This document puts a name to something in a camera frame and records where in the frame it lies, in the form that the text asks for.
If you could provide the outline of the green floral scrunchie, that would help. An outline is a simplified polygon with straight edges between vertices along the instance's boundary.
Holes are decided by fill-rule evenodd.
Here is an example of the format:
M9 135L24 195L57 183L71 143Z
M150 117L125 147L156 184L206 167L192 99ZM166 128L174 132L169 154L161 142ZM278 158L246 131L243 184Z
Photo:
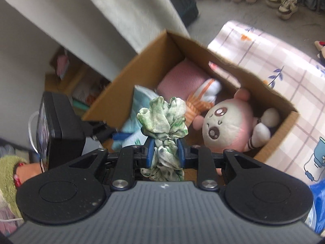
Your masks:
M148 108L141 108L137 119L145 136L154 139L154 154L148 168L142 168L144 177L152 181L183 181L184 170L179 159L177 141L188 135L186 103L173 97L169 102L162 96L152 99Z

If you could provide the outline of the light blue checkered towel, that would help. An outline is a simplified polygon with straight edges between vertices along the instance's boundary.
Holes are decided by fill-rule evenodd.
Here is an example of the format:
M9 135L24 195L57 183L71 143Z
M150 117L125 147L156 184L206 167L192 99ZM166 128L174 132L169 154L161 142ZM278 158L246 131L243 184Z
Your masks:
M112 150L120 151L129 145L144 145L148 137L141 132L142 124L138 121L137 114L141 108L148 108L150 101L157 97L158 95L148 88L140 85L134 87L129 118L119 130L119 134L115 135Z

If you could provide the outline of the pink white plush doll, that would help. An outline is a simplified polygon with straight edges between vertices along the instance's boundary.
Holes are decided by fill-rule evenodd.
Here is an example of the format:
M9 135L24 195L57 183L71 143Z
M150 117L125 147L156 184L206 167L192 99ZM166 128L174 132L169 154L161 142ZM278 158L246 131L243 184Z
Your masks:
M232 99L212 106L205 116L193 119L195 130L201 130L206 147L216 153L225 149L247 152L266 145L271 129L280 123L277 109L270 108L258 118L253 116L249 92L239 89Z

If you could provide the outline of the brown cardboard box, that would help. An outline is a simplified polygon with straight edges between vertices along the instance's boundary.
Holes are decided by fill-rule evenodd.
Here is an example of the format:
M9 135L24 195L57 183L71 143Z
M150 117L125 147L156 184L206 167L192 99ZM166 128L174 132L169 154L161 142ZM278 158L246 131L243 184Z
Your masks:
M106 121L111 127L121 128L131 112L134 86L141 85L151 90L156 89L166 74L184 59L191 60L221 82L222 99L233 96L237 87L212 70L210 63L228 72L237 79L240 86L251 93L251 103L255 113L270 107L278 109L282 124L278 126L271 140L263 148L248 152L248 155L256 160L266 162L299 118L294 105L268 87L255 74L187 37L166 30L122 69L83 115L83 120Z

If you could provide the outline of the grey sofa cover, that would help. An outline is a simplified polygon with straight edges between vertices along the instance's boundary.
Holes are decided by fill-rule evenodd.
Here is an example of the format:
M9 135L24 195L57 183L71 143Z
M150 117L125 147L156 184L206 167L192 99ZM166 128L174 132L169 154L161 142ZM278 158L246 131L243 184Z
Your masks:
M170 0L5 1L110 80L162 31L188 35Z

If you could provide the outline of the plaid patterned tablecloth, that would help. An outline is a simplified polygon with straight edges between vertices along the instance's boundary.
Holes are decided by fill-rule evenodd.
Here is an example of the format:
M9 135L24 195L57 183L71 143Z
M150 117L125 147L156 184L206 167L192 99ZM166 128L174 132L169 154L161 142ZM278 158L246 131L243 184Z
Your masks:
M228 21L208 49L287 98L299 118L267 164L307 184L324 180L324 66L264 31Z

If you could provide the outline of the blue white tissue pack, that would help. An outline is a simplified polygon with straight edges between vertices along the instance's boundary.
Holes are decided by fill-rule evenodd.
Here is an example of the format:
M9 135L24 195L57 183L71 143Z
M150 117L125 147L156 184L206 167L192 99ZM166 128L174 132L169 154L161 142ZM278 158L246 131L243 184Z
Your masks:
M305 224L307 224L317 234L324 236L324 180L311 185L310 190L313 194L313 206L305 220Z

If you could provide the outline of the green white sneaker pair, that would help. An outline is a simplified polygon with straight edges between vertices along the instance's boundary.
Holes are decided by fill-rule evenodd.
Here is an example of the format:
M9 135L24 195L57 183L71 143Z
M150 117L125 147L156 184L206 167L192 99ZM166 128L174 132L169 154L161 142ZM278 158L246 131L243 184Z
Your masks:
M277 9L276 15L282 20L288 20L298 9L297 0L265 0L268 7Z

